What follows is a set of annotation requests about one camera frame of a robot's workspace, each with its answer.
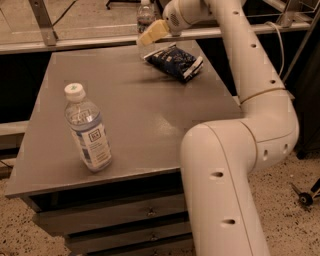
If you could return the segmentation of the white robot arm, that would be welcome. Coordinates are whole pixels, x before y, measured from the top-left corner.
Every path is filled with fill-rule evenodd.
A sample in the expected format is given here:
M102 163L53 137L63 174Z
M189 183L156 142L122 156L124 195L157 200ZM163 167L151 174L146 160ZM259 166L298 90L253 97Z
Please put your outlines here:
M243 115L196 125L182 140L196 256L270 256L247 175L282 161L299 136L289 93L243 12L245 1L170 0L138 40L148 45L209 19L221 30Z

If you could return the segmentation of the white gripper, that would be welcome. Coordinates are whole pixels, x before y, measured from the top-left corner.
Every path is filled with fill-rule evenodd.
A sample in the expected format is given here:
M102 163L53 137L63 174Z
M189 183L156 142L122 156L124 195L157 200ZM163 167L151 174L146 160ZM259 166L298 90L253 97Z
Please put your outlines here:
M138 46L148 46L170 33L181 32L214 16L204 0L171 0L164 8L163 19L154 21L137 39Z

